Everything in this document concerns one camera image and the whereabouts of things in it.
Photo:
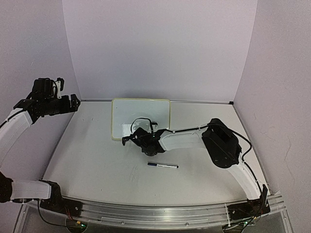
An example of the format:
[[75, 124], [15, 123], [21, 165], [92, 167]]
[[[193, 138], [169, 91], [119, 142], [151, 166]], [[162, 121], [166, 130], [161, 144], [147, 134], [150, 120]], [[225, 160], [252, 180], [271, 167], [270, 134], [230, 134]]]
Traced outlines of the yellow framed small whiteboard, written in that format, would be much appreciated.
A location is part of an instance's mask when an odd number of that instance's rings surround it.
[[111, 138], [121, 140], [138, 127], [150, 131], [170, 128], [171, 102], [166, 99], [115, 98], [111, 105]]

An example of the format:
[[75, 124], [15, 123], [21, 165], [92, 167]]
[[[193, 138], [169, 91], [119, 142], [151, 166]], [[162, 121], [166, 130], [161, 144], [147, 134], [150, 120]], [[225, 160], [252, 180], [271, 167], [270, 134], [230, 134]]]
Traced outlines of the white marker pen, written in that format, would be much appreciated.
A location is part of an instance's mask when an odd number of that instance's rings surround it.
[[157, 163], [157, 166], [156, 166], [156, 167], [166, 167], [166, 168], [173, 168], [173, 169], [179, 168], [178, 165], [161, 164], [161, 163]]

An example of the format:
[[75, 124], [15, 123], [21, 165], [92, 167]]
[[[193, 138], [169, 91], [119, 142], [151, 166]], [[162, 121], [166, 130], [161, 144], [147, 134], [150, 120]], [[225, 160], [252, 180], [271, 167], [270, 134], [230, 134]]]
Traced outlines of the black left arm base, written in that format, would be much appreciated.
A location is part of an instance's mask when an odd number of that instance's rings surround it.
[[51, 189], [51, 195], [48, 199], [41, 200], [39, 207], [55, 213], [66, 214], [69, 217], [79, 217], [83, 204], [77, 200], [67, 199], [62, 196], [61, 188], [58, 183], [51, 181], [41, 182], [47, 183]]

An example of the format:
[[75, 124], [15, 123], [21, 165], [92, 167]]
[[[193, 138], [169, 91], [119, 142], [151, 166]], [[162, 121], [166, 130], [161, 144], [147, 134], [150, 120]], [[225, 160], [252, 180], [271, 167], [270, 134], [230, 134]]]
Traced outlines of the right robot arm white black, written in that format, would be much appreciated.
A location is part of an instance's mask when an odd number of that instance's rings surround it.
[[149, 157], [176, 149], [203, 148], [206, 149], [213, 164], [227, 170], [244, 190], [248, 201], [265, 202], [268, 196], [267, 186], [260, 183], [250, 165], [245, 161], [245, 153], [239, 144], [239, 139], [246, 138], [228, 128], [218, 119], [213, 118], [204, 126], [154, 131], [154, 122], [150, 130], [137, 128], [121, 141], [126, 144], [132, 141]]

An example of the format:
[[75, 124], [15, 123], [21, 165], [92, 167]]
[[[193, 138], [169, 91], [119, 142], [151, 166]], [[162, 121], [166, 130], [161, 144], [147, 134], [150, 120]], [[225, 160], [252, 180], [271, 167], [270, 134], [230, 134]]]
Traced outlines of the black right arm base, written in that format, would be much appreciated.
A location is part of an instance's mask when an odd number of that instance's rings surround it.
[[228, 206], [229, 219], [240, 220], [245, 218], [259, 217], [270, 213], [270, 206], [267, 197], [260, 197], [256, 200], [247, 200], [246, 202], [231, 204]]

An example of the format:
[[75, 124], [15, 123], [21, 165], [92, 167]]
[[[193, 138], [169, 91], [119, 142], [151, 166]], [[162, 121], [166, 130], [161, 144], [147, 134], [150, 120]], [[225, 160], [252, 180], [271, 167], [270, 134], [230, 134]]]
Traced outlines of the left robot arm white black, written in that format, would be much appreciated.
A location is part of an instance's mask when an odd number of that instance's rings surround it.
[[[34, 81], [29, 95], [20, 100], [0, 125], [0, 160], [4, 161], [8, 152], [20, 136], [36, 121], [45, 116], [55, 116], [78, 111], [81, 104], [75, 94], [62, 95], [64, 79], [38, 78]], [[65, 200], [56, 191], [59, 185], [49, 181], [20, 181], [0, 175], [0, 201], [26, 202], [46, 200], [55, 211], [65, 207]]]

